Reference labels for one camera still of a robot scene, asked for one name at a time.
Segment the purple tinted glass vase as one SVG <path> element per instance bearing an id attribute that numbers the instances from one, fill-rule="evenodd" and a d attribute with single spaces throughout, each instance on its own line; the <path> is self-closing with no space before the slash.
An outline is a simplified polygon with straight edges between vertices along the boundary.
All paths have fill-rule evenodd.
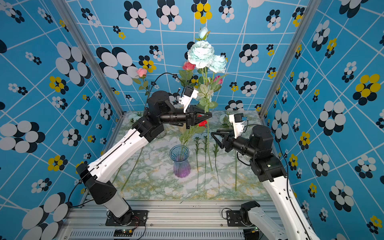
<path id="1" fill-rule="evenodd" d="M 178 178 L 185 178 L 191 172 L 188 161 L 190 151 L 184 145 L 176 145 L 170 150 L 170 159 L 173 161 L 173 173 Z"/>

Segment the yellow beige vase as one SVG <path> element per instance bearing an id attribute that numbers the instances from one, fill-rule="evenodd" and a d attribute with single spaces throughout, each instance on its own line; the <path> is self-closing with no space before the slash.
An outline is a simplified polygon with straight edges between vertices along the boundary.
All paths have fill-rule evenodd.
<path id="1" fill-rule="evenodd" d="M 177 126 L 177 128 L 179 129 L 179 132 L 181 134 L 184 134 L 186 132 L 186 130 L 187 130 L 185 124 L 183 124 L 182 126 Z"/>

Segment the light blue peony bouquet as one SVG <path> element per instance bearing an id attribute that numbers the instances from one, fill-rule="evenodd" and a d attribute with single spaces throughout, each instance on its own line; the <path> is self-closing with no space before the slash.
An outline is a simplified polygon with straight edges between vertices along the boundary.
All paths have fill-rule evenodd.
<path id="1" fill-rule="evenodd" d="M 201 134 L 205 131 L 205 127 L 200 127 L 200 126 L 190 126 L 189 129 L 186 129 L 184 133 L 179 137 L 181 141 L 181 153 L 184 154 L 187 152 L 187 145 L 190 139 L 193 138 L 195 134 Z"/>

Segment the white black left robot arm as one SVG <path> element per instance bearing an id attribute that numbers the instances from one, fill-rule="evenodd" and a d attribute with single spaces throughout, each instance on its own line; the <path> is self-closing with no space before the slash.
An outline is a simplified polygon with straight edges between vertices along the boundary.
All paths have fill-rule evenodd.
<path id="1" fill-rule="evenodd" d="M 164 124 L 196 126 L 212 117 L 191 101 L 202 94 L 187 87 L 181 97 L 181 108 L 175 108 L 165 91 L 157 91 L 148 98 L 148 108 L 129 132 L 104 155 L 87 164 L 80 164 L 76 171 L 80 180 L 98 205 L 105 206 L 118 224 L 126 226 L 133 220 L 133 210 L 117 192 L 110 179 L 113 174 L 138 150 L 153 141 L 164 131 Z"/>

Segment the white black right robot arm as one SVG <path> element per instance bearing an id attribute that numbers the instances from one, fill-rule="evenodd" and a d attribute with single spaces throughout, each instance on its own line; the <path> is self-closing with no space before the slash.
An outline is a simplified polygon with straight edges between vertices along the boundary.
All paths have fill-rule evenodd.
<path id="1" fill-rule="evenodd" d="M 244 225 L 257 227 L 269 240 L 319 239 L 294 197 L 281 160 L 272 153 L 273 136 L 268 127 L 255 125 L 249 138 L 237 130 L 218 130 L 211 135 L 227 153 L 235 150 L 250 157 L 249 166 L 269 193 L 283 223 L 278 225 L 257 202 L 250 201 L 241 205 Z"/>

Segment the small red rose stem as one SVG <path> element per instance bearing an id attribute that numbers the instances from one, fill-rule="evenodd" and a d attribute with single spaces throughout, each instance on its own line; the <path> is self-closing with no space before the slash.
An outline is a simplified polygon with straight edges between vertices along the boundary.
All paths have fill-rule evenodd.
<path id="1" fill-rule="evenodd" d="M 206 128 L 208 124 L 208 119 L 210 116 L 208 115 L 203 115 L 203 114 L 198 114 L 196 118 L 196 123 L 198 124 L 199 127 L 204 127 Z"/>

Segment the small pink rose stem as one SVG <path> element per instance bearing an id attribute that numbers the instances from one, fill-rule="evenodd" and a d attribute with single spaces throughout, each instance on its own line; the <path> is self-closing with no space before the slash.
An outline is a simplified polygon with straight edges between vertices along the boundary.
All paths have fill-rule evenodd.
<path id="1" fill-rule="evenodd" d="M 223 83 L 223 77 L 222 76 L 216 76 L 213 81 L 213 90 L 214 92 L 217 92 L 221 87 Z"/>

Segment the green circuit board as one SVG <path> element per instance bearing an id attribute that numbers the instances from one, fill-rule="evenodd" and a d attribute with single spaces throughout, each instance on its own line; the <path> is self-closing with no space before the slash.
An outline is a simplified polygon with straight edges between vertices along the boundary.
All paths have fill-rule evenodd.
<path id="1" fill-rule="evenodd" d="M 114 237 L 115 238 L 131 238 L 135 233 L 135 230 L 133 229 L 115 229 L 114 231 Z"/>

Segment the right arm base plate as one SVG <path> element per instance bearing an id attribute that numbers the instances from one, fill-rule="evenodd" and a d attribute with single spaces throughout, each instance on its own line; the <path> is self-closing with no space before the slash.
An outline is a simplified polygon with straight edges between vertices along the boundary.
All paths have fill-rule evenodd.
<path id="1" fill-rule="evenodd" d="M 226 219 L 228 227 L 246 227 L 246 212 L 244 210 L 233 211 L 226 210 Z"/>

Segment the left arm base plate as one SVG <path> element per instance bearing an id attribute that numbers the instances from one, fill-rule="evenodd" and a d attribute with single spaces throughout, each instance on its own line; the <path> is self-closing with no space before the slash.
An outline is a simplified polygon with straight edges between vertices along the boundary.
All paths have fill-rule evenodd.
<path id="1" fill-rule="evenodd" d="M 122 227 L 122 226 L 144 226 L 148 219 L 147 210 L 128 210 L 121 217 L 116 217 L 111 211 L 107 212 L 106 226 Z"/>

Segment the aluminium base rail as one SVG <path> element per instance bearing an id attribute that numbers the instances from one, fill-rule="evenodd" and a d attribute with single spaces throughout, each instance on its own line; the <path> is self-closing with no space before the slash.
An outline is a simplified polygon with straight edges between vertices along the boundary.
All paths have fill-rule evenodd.
<path id="1" fill-rule="evenodd" d="M 243 240 L 267 239 L 255 226 L 228 227 L 226 210 L 239 211 L 242 201 L 131 201 L 133 210 L 147 210 L 144 226 L 106 226 L 107 210 L 94 203 L 72 210 L 58 233 L 60 240 Z M 272 201 L 257 202 L 278 225 Z M 115 238 L 115 229 L 133 229 L 131 238 Z"/>

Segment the aluminium frame post right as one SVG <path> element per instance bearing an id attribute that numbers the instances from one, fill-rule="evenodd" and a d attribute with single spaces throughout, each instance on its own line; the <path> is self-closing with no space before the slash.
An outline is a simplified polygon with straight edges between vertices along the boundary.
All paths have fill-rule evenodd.
<path id="1" fill-rule="evenodd" d="M 301 41 L 303 40 L 303 37 L 306 34 L 320 3 L 320 0 L 312 0 L 309 1 L 309 4 L 306 6 L 304 19 L 300 23 L 290 42 L 290 45 L 284 55 L 284 58 L 282 59 L 282 62 L 278 68 L 277 76 L 275 77 L 265 98 L 265 101 L 263 102 L 262 110 L 260 113 L 261 117 L 263 117 L 264 114 L 269 110 L 269 107 L 275 97 L 275 91 L 284 79 L 284 75 L 291 64 L 291 61 L 293 60 L 294 53 L 297 47 L 300 45 Z"/>

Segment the aluminium frame post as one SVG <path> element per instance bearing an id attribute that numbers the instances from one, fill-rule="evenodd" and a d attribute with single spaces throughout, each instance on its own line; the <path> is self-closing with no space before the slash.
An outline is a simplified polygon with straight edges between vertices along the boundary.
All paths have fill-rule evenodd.
<path id="1" fill-rule="evenodd" d="M 300 23 L 290 42 L 290 45 L 284 55 L 284 58 L 282 59 L 282 62 L 278 68 L 277 76 L 275 77 L 265 98 L 265 101 L 263 102 L 262 110 L 260 113 L 261 117 L 263 117 L 264 114 L 269 110 L 269 107 L 275 97 L 275 91 L 284 79 L 284 75 L 291 64 L 291 61 L 293 60 L 294 53 L 297 47 L 300 45 L 301 41 L 303 40 L 303 37 L 306 34 L 320 3 L 320 0 L 312 0 L 309 1 L 309 4 L 306 6 L 304 19 Z"/>
<path id="2" fill-rule="evenodd" d="M 86 39 L 84 38 L 84 34 L 81 32 L 80 28 L 76 24 L 73 15 L 70 13 L 70 8 L 68 7 L 65 1 L 53 1 L 53 4 L 60 16 L 63 18 L 65 24 L 68 25 L 72 37 L 74 38 L 76 44 L 78 45 L 87 62 L 89 63 L 91 70 L 93 71 L 97 81 L 99 82 L 106 96 L 109 98 L 111 105 L 115 108 L 117 114 L 122 117 L 124 111 L 121 105 L 119 104 L 117 98 L 115 97 L 115 94 L 112 93 L 111 87 L 106 77 L 104 76 L 104 73 L 102 72 L 97 60 L 93 56 L 93 53 L 86 42 Z"/>

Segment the aluminium frame post left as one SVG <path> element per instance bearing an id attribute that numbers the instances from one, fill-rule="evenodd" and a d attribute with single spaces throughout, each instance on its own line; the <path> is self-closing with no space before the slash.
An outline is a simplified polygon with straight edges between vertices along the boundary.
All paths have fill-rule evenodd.
<path id="1" fill-rule="evenodd" d="M 106 77 L 104 76 L 104 73 L 102 72 L 97 60 L 93 56 L 93 53 L 86 42 L 86 39 L 84 38 L 84 34 L 81 32 L 80 28 L 76 24 L 73 15 L 70 13 L 70 8 L 68 7 L 65 1 L 53 1 L 53 4 L 60 16 L 63 18 L 65 24 L 68 25 L 72 37 L 74 38 L 76 44 L 78 45 L 87 62 L 89 63 L 91 70 L 93 71 L 97 81 L 99 82 L 106 96 L 109 98 L 111 105 L 115 108 L 117 114 L 122 117 L 124 111 L 121 105 L 119 104 L 117 98 L 115 97 L 115 94 L 112 93 L 111 87 Z"/>

